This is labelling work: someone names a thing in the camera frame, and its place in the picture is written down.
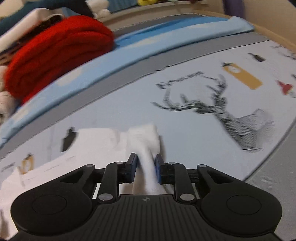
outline orange rectangle print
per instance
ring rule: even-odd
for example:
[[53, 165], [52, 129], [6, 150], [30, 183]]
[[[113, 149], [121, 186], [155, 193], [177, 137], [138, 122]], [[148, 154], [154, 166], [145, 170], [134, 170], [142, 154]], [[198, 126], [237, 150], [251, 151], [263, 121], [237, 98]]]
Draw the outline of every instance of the orange rectangle print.
[[233, 63], [223, 63], [223, 69], [237, 78], [240, 82], [248, 86], [251, 90], [255, 90], [262, 85], [262, 82], [245, 71], [241, 67]]

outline yellow object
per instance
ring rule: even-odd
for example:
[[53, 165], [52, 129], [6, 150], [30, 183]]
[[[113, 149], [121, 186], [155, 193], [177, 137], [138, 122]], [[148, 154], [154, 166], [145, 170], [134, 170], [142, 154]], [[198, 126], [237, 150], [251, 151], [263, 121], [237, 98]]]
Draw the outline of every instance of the yellow object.
[[138, 4], [141, 6], [151, 5], [156, 3], [158, 0], [138, 0]]
[[34, 157], [32, 154], [29, 154], [25, 159], [22, 160], [22, 166], [18, 167], [22, 175], [28, 173], [34, 169]]
[[259, 79], [236, 64], [224, 63], [223, 69], [248, 86], [251, 90], [255, 90], [262, 85], [262, 82]]

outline red towel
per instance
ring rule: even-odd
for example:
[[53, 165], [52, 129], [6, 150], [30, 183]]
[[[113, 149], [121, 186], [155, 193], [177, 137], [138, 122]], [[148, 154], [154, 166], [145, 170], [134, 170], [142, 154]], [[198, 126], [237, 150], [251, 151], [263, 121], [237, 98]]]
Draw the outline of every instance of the red towel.
[[72, 16], [37, 35], [13, 57], [5, 88], [25, 103], [72, 69], [112, 50], [113, 34], [101, 22]]

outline black bottle print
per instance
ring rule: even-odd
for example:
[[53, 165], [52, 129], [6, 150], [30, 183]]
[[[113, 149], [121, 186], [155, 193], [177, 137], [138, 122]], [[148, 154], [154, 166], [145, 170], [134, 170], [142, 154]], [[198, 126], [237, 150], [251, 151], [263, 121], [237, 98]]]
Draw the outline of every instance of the black bottle print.
[[255, 55], [255, 54], [252, 54], [252, 53], [249, 53], [249, 55], [251, 55], [254, 59], [256, 59], [258, 62], [263, 62], [265, 61], [266, 59], [262, 58], [261, 56], [259, 55]]
[[69, 149], [69, 147], [75, 140], [76, 135], [77, 135], [77, 132], [74, 132], [74, 127], [69, 128], [68, 135], [63, 139], [63, 146], [62, 146], [61, 152]]

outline silver screw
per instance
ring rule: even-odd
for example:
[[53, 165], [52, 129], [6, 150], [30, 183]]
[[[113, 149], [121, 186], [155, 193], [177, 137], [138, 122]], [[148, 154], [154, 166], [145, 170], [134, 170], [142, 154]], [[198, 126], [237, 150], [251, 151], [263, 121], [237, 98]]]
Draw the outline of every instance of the silver screw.
[[184, 193], [180, 196], [183, 201], [192, 201], [194, 199], [194, 195], [190, 193]]
[[110, 193], [102, 193], [98, 196], [98, 199], [101, 201], [110, 201], [113, 198], [113, 195]]

